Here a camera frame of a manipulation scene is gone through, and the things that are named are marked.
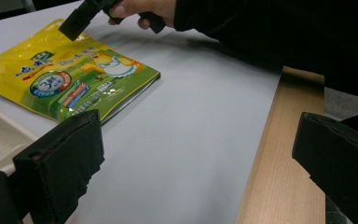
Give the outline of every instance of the dark clothing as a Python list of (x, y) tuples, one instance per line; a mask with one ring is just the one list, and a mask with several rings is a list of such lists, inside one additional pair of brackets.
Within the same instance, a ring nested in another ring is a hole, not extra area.
[(358, 95), (358, 0), (177, 0), (174, 27)]

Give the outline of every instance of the person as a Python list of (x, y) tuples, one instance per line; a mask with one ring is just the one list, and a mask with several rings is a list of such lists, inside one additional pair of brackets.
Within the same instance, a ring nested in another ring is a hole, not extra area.
[[(358, 0), (122, 0), (110, 15), (145, 11), (178, 32), (195, 29), (240, 55), (323, 75), (326, 87), (358, 96)], [(148, 29), (150, 21), (138, 25)]]

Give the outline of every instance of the cartoon illustration on pouch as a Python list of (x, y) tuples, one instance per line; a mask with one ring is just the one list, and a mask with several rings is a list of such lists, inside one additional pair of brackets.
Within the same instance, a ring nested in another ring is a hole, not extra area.
[(94, 63), (85, 63), (81, 70), (88, 72), (95, 70), (106, 73), (110, 77), (125, 77), (142, 68), (142, 64), (123, 56), (110, 56), (102, 52), (91, 56)]

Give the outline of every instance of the gray floor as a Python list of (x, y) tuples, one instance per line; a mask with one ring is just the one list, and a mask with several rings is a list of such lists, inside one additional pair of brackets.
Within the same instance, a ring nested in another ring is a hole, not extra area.
[[(358, 115), (358, 96), (324, 88), (324, 115), (338, 121)], [(326, 198), (326, 224), (352, 224), (352, 222)]]

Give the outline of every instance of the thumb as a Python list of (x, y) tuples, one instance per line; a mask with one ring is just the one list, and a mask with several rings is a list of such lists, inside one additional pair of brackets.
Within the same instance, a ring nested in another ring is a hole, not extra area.
[(113, 18), (126, 18), (141, 12), (151, 11), (152, 4), (149, 0), (122, 0), (112, 6), (109, 14)]

